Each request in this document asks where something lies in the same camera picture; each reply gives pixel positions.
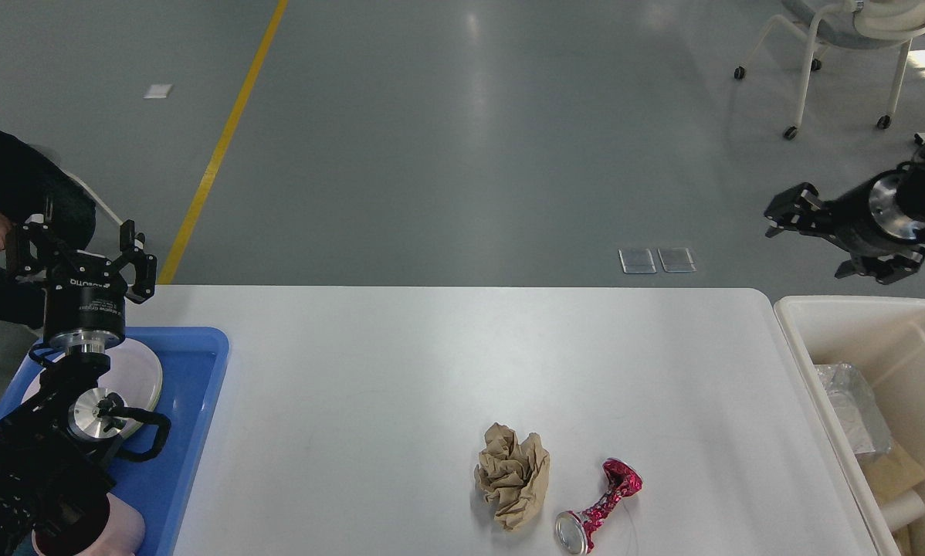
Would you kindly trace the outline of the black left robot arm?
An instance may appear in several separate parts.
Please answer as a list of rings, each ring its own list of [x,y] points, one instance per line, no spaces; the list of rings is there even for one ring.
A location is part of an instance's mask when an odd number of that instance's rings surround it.
[[[45,320],[29,359],[39,363],[39,390],[0,419],[0,555],[32,532],[87,531],[107,506],[116,481],[113,459],[157,457],[170,431],[167,416],[134,407],[101,388],[107,349],[126,339],[126,303],[151,299],[157,260],[128,219],[119,256],[68,246],[52,227],[53,209],[31,215],[8,234],[8,271],[43,275]]]

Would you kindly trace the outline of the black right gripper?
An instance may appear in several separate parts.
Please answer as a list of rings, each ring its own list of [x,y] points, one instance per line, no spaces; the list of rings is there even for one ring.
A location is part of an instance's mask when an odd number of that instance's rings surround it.
[[[799,183],[767,205],[764,236],[795,232],[829,239],[851,253],[836,269],[836,279],[868,276],[890,285],[913,276],[925,263],[925,247],[917,246],[925,219],[908,215],[896,199],[904,176],[901,171],[880,173],[834,201],[822,200],[811,183]]]

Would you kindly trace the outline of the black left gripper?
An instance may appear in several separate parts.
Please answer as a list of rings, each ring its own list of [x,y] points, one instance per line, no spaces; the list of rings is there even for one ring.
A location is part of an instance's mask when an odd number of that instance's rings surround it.
[[[126,298],[142,305],[154,296],[157,257],[132,219],[120,225],[120,255],[110,260],[87,250],[67,212],[46,203],[7,236],[7,272],[46,289],[43,343],[60,351],[94,345],[106,351],[126,340]],[[131,283],[121,271],[134,268]]]

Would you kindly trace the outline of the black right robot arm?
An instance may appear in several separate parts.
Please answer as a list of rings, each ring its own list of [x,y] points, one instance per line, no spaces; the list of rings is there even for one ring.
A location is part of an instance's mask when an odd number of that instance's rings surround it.
[[[848,253],[838,279],[865,276],[882,285],[910,277],[925,263],[925,140],[908,161],[824,201],[802,182],[777,194],[764,211],[766,237],[819,237]]]

